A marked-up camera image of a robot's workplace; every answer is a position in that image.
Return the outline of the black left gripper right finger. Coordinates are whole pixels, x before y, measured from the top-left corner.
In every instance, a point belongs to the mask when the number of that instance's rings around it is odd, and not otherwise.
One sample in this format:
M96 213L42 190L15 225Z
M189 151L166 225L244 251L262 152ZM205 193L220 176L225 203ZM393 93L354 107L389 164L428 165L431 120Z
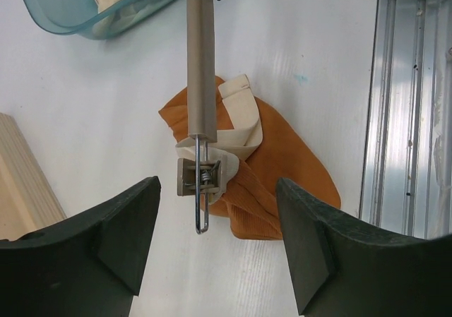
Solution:
M287 178L276 199L299 315L451 315L450 236L375 227Z

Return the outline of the brown underwear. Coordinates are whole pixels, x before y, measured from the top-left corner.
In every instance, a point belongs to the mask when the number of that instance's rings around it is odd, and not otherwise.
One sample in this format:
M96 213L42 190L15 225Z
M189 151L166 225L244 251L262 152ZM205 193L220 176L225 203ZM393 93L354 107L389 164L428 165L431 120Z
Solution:
M212 161L226 157L227 190L209 197L209 213L227 217L239 239L281 240L275 187L293 180L335 208L340 195L321 161L274 108L255 97L249 79L215 79L218 141Z

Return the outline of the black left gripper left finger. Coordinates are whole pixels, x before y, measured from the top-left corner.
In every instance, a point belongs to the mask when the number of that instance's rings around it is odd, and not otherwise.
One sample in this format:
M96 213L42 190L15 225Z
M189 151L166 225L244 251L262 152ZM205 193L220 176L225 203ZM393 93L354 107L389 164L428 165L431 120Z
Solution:
M148 177L62 222L1 240L2 316L128 316L160 204Z

